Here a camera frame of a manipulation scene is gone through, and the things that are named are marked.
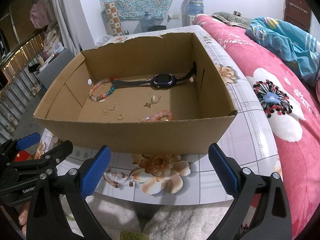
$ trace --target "white fleece fabric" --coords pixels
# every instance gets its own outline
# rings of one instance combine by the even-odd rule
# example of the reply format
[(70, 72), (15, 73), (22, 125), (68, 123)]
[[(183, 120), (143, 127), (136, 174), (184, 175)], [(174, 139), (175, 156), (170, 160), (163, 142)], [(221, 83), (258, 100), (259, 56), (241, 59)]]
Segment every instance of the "white fleece fabric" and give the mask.
[(144, 228), (149, 240), (205, 240), (233, 200), (190, 206), (164, 206)]
[[(113, 240), (120, 239), (121, 231), (141, 232), (138, 217), (130, 201), (95, 192), (86, 198), (86, 202), (100, 225)], [(65, 215), (74, 218), (66, 196), (61, 198), (61, 204)], [(68, 222), (74, 233), (83, 236), (75, 221), (68, 220)]]

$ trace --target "blue flower center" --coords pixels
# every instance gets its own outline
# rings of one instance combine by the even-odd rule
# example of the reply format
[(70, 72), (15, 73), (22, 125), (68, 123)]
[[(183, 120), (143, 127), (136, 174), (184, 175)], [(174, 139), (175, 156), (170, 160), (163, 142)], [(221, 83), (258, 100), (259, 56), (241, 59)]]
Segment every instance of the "blue flower center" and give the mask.
[(279, 96), (271, 92), (267, 92), (267, 94), (263, 96), (263, 99), (266, 101), (267, 104), (280, 104)]

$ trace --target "multicolored beaded bracelet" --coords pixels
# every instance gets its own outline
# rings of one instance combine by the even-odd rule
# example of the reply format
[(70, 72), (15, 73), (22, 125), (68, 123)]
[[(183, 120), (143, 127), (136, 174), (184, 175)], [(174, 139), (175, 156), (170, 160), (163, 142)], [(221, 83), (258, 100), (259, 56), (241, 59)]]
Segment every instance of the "multicolored beaded bracelet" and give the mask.
[(161, 118), (167, 117), (166, 121), (172, 121), (172, 112), (168, 112), (167, 110), (163, 110), (162, 112), (159, 112), (155, 115), (152, 115), (150, 117), (142, 118), (140, 122), (162, 122)]
[(94, 85), (93, 87), (92, 87), (92, 89), (90, 90), (90, 92), (89, 92), (89, 98), (91, 98), (91, 100), (93, 100), (93, 101), (100, 101), (100, 100), (103, 100), (103, 99), (105, 99), (105, 98), (107, 98), (108, 96), (110, 96), (112, 93), (113, 93), (113, 91), (115, 91), (115, 89), (117, 88), (116, 86), (111, 86), (110, 87), (110, 90), (108, 91), (108, 92), (106, 92), (105, 94), (102, 94), (102, 95), (100, 95), (100, 96), (94, 96), (93, 95), (93, 92), (99, 87), (99, 86), (101, 86), (103, 83), (106, 83), (106, 82), (111, 82), (112, 80), (116, 80), (116, 78), (105, 78), (105, 79), (103, 79), (103, 80), (100, 80), (96, 85)]

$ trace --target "watch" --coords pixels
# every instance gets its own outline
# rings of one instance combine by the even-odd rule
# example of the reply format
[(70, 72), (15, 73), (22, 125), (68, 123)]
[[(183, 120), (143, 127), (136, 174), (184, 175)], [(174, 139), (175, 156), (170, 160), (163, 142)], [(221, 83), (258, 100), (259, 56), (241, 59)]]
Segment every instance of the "watch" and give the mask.
[(143, 86), (152, 86), (155, 88), (170, 88), (174, 85), (179, 85), (188, 79), (190, 79), (193, 75), (196, 74), (196, 62), (193, 62), (193, 67), (190, 71), (183, 77), (176, 78), (171, 74), (158, 74), (154, 76), (152, 79), (147, 80), (139, 80), (139, 81), (121, 81), (121, 80), (112, 80), (111, 84), (116, 87), (143, 87)]

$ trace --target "blue gripper pad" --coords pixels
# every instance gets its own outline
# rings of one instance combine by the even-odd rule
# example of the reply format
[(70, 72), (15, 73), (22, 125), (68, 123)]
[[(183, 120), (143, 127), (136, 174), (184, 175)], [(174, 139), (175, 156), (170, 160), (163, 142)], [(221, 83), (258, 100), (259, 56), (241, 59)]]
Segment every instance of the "blue gripper pad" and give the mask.
[(19, 141), (17, 141), (16, 149), (18, 151), (23, 151), (29, 148), (30, 146), (40, 142), (40, 139), (41, 139), (41, 136), (37, 132), (30, 134), (29, 136), (26, 136), (25, 138), (22, 138)]
[(208, 150), (209, 160), (217, 173), (226, 193), (236, 199), (239, 195), (238, 177), (235, 175), (221, 149), (212, 144)]
[(80, 195), (83, 199), (93, 194), (103, 176), (104, 171), (108, 167), (110, 160), (111, 150), (107, 146), (104, 146), (100, 149), (100, 151), (94, 157), (94, 160), (86, 160), (86, 162), (93, 161), (93, 163), (81, 180)]

